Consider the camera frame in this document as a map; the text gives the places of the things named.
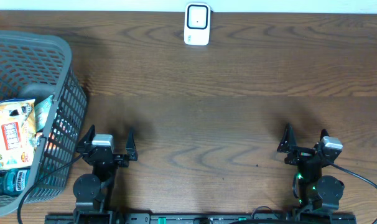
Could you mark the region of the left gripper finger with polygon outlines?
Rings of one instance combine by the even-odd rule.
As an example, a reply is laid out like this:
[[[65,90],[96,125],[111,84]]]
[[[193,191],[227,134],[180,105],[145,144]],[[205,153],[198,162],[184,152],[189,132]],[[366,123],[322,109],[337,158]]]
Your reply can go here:
[[[88,145],[91,145],[94,136],[95,126],[92,124],[86,134],[78,142],[78,147],[87,147]]]
[[[129,129],[125,150],[127,151],[128,154],[136,154],[136,145],[134,142],[133,128]]]

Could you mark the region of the teal tissue packet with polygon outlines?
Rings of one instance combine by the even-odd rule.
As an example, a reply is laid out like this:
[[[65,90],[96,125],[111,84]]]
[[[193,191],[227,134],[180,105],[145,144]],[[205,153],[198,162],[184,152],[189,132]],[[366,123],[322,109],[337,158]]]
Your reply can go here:
[[[53,98],[54,96],[50,95],[35,106],[35,127],[37,132],[41,131],[45,127]]]

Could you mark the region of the yellow snack bag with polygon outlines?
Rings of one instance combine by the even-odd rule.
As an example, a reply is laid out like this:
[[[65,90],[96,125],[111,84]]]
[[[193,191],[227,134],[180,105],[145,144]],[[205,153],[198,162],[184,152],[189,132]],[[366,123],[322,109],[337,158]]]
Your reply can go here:
[[[36,150],[34,99],[0,101],[0,171],[29,167]]]

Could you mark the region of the blue mouthwash bottle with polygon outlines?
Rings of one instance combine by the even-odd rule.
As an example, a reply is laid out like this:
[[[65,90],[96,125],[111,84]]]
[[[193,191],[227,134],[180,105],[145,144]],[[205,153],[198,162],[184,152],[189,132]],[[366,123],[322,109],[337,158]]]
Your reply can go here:
[[[0,195],[19,196],[26,188],[30,169],[11,169],[0,175]]]

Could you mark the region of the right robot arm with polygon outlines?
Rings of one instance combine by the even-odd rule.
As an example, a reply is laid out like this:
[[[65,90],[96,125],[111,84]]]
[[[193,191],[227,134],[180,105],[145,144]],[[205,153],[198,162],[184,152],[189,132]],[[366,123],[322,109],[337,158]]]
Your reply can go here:
[[[322,169],[333,164],[342,149],[341,141],[329,136],[326,129],[321,131],[320,140],[314,147],[298,146],[293,127],[286,125],[277,152],[286,153],[284,162],[297,167],[295,183],[299,192],[296,195],[304,210],[318,213],[338,210],[344,184],[330,175],[323,175]]]

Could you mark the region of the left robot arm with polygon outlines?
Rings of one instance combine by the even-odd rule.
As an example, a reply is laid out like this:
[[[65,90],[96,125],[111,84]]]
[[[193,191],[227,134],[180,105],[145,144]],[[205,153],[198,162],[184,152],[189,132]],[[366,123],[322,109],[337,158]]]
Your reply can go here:
[[[138,159],[133,129],[128,132],[125,150],[125,154],[114,153],[113,136],[97,134],[94,126],[79,141],[77,152],[92,166],[92,172],[79,176],[73,185],[73,223],[124,223],[124,215],[111,210],[109,205],[117,170]]]

